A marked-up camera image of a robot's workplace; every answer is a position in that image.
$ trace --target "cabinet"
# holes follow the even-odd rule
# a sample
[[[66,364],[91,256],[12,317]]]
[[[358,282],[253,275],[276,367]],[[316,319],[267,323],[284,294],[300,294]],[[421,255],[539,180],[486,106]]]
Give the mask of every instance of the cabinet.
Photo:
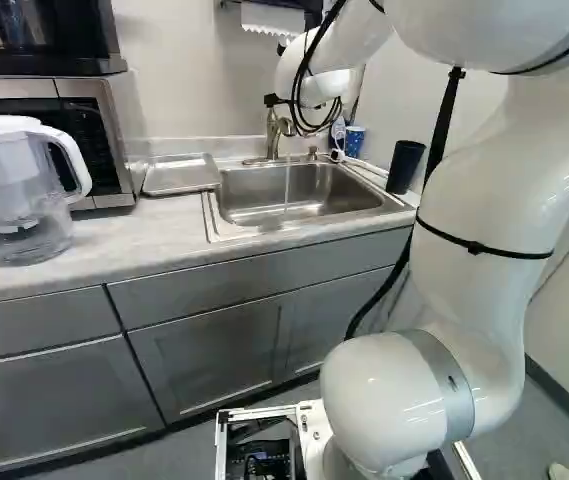
[[[0,356],[120,333],[100,286],[0,302]]]
[[[127,329],[291,292],[392,265],[410,229],[292,248],[108,284]]]
[[[278,358],[280,296],[130,333],[166,419],[271,384]]]
[[[286,375],[308,372],[344,338],[353,315],[384,283],[391,267],[303,288],[285,302],[282,322],[290,324]],[[360,324],[368,332],[382,302]]]
[[[0,470],[161,426],[121,335],[0,359]]]

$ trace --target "countertop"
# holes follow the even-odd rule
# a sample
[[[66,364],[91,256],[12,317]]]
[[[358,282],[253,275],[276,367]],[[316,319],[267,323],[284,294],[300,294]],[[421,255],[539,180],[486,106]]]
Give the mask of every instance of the countertop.
[[[419,201],[411,192],[399,198],[413,206]],[[410,211],[209,243],[199,193],[142,198],[130,211],[100,211],[98,217],[78,213],[69,250],[36,265],[0,266],[0,301],[373,233],[410,225],[415,217]]]

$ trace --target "stainless steel sink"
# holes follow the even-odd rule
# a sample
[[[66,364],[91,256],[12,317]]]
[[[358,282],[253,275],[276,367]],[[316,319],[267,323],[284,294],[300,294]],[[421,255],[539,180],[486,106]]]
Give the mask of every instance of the stainless steel sink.
[[[294,160],[222,166],[203,194],[209,241],[412,210],[347,166]]]

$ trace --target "pitcher handle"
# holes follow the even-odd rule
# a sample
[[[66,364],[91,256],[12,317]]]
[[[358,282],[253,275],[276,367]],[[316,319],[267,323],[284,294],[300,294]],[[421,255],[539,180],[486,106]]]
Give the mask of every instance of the pitcher handle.
[[[73,137],[66,132],[46,125],[29,126],[26,128],[26,132],[42,138],[45,142],[56,144],[64,152],[64,158],[75,175],[78,184],[76,190],[66,193],[66,203],[75,203],[88,195],[91,188],[93,188],[93,180],[86,168],[82,152],[80,152],[80,148],[73,140]]]

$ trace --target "floor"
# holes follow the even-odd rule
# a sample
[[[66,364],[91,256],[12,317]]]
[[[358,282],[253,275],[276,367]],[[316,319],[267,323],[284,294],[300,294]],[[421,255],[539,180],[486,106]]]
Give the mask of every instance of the floor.
[[[319,398],[311,383],[260,402],[285,405]],[[213,424],[206,422],[134,450],[29,477],[31,480],[213,480]],[[569,467],[569,418],[532,381],[499,430],[466,442],[483,480],[546,479],[553,461]]]

